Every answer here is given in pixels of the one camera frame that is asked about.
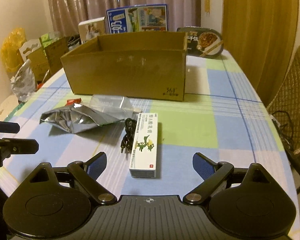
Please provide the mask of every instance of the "foil packaging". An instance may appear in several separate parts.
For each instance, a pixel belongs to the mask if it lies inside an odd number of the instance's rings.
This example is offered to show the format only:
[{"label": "foil packaging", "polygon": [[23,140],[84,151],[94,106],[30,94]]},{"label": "foil packaging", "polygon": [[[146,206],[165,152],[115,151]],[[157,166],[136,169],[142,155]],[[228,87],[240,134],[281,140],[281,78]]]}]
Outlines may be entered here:
[{"label": "foil packaging", "polygon": [[26,102],[27,98],[35,91],[35,78],[30,67],[31,61],[29,59],[19,68],[14,77],[11,78],[11,91],[18,100]]},{"label": "foil packaging", "polygon": [[68,133],[79,133],[118,121],[120,119],[109,114],[76,103],[47,111],[40,117],[40,123],[50,123]]}]

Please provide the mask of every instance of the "yellow plastic bag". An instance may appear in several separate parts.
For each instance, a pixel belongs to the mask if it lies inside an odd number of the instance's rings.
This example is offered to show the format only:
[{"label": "yellow plastic bag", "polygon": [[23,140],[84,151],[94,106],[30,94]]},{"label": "yellow plastic bag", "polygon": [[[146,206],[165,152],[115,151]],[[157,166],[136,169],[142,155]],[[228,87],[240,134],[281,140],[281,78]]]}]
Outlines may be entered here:
[{"label": "yellow plastic bag", "polygon": [[19,48],[26,42],[26,34],[23,28],[15,28],[10,35],[4,39],[0,58],[7,72],[17,71],[24,63]]}]

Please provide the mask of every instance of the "tablecloth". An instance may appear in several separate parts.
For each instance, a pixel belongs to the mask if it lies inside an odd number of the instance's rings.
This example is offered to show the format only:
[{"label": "tablecloth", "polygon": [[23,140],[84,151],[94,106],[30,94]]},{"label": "tablecloth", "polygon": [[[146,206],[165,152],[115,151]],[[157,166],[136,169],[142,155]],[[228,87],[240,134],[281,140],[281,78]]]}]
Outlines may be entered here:
[{"label": "tablecloth", "polygon": [[[224,50],[216,59],[187,56],[185,93],[184,102],[130,99],[143,112],[158,113],[160,123],[157,178],[132,178],[130,155],[120,151],[122,122],[80,134],[39,125],[43,112],[78,98],[61,69],[10,120],[19,123],[20,132],[0,134],[0,138],[36,139],[40,145],[35,155],[14,155],[4,161],[0,187],[9,196],[40,162],[63,167],[103,151],[108,164],[98,182],[117,197],[177,194],[182,198],[202,182],[192,167],[193,154],[201,152],[235,167],[261,163],[295,203],[297,216],[289,235],[300,239],[298,200],[286,154],[264,105],[230,53]],[[91,98],[79,97],[85,103]]]}]

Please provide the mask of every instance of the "quilted chair cover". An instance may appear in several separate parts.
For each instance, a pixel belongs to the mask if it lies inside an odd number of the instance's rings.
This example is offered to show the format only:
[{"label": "quilted chair cover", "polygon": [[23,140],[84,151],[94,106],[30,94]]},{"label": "quilted chair cover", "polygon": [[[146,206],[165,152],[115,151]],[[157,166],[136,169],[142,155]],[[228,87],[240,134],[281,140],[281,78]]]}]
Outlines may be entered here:
[{"label": "quilted chair cover", "polygon": [[[294,154],[300,153],[300,46],[297,48],[293,62],[288,68],[278,93],[267,107],[269,114],[277,110],[289,113],[294,130],[292,138],[295,149]],[[281,125],[289,123],[287,114],[277,113],[274,117]],[[290,136],[291,133],[291,127],[287,126],[285,134]]]}]

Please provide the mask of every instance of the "checkered tablecloth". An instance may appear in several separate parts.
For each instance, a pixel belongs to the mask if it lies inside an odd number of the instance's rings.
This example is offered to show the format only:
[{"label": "checkered tablecloth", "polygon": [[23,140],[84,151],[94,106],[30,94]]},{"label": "checkered tablecloth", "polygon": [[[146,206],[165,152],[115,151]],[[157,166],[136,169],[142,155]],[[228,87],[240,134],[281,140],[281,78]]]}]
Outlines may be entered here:
[{"label": "checkered tablecloth", "polygon": [[[96,153],[107,154],[106,170],[98,182],[117,197],[127,195],[180,195],[202,182],[192,167],[192,156],[201,152],[215,162],[228,161],[235,167],[261,163],[295,203],[298,200],[289,162],[267,111],[248,79],[224,51],[217,59],[187,56],[184,102],[131,99],[143,112],[159,118],[157,178],[136,179],[129,173],[130,155],[120,153],[123,123],[111,124],[80,134],[68,134],[47,123],[39,125],[41,114],[63,106],[73,95],[62,70],[10,120],[19,123],[17,135],[33,138],[40,145],[35,155],[14,155],[0,168],[0,187],[9,196],[40,163],[66,166],[86,161]],[[300,239],[299,212],[290,237]]]}]

